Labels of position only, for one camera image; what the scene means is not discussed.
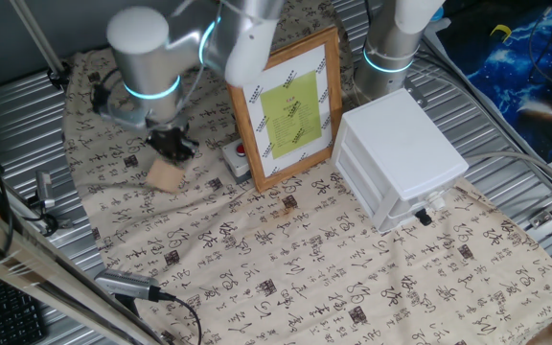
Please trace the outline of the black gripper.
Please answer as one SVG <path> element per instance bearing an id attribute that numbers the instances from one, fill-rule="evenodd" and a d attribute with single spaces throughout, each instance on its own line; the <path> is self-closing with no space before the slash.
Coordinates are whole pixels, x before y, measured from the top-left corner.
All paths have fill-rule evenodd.
<path id="1" fill-rule="evenodd" d="M 167 130 L 153 130 L 147 143 L 163 156 L 164 160 L 176 165 L 179 158 L 194 158 L 198 152 L 198 142 L 187 137 L 188 125 L 175 126 Z"/>

